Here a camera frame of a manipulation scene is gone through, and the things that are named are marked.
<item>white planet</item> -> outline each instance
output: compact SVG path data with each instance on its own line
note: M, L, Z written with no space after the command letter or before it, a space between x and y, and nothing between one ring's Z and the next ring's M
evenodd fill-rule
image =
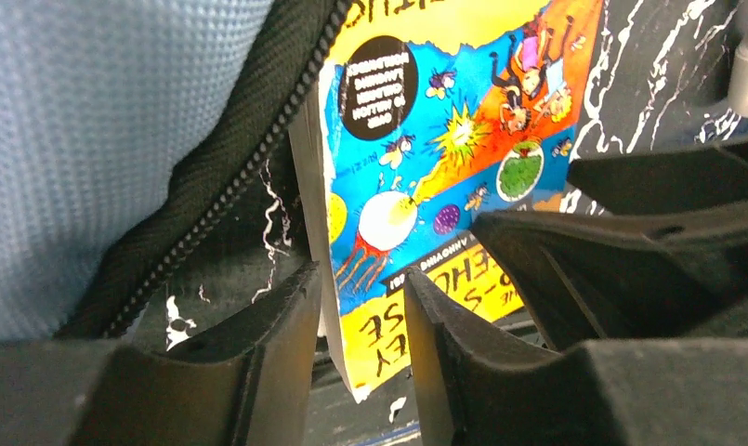
M379 251L403 243L417 222L417 203L397 190L377 193L362 207L358 232Z

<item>book cover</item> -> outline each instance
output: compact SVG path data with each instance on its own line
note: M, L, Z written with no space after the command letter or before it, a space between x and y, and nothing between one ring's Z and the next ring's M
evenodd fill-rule
M318 96L340 318L329 342L357 401L409 365L406 268L487 321L522 307L467 229L495 209L558 210L601 6L353 2Z

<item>zipper teeth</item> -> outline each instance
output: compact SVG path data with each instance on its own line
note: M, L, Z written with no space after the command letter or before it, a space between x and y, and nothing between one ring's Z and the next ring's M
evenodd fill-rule
M171 277L174 271L179 268L190 253L198 247L201 241L220 222L220 219L240 199L264 161L269 157L278 143L281 142L286 127L291 123L292 118L305 100L306 94L316 80L316 76L319 74L324 60L327 58L330 47L341 31L341 26L346 20L351 3L352 0L337 0L335 2L330 17L324 23L319 41L313 47L310 59L308 59L305 68L300 73L299 79L289 95L289 99L283 104L278 117L272 123L261 142L259 142L256 151L245 162L243 170L226 185L226 188L218 195L210 208L204 212L198 223L179 242L171 247L168 254L150 271L150 274L146 276L146 279L136 289L136 292L126 299L124 305L116 314L116 318L102 332L101 337L109 338L123 335L133 320L140 314L141 310L144 309L149 296Z

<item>cartoon planet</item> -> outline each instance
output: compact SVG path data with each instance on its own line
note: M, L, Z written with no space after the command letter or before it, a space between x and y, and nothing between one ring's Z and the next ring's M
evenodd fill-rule
M337 193L331 193L327 210L330 214L330 221L328 222L330 226L330 243L333 243L341 236L341 232L344 231L344 227L347 224L347 204L344 203L344 199Z
M371 247L387 252L404 243L417 222L417 203L398 190L371 197L360 212L357 232Z
M540 144L522 141L513 147L499 166L497 192L506 202L516 202L532 191L544 169Z
M455 204L448 204L441 208L434 218L434 232L438 235L449 234L461 219L461 209Z

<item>blue mesh fabric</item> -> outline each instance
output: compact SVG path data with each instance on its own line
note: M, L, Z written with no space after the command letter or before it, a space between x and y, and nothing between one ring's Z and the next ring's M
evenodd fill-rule
M0 339L51 335L212 130L271 0L0 0Z

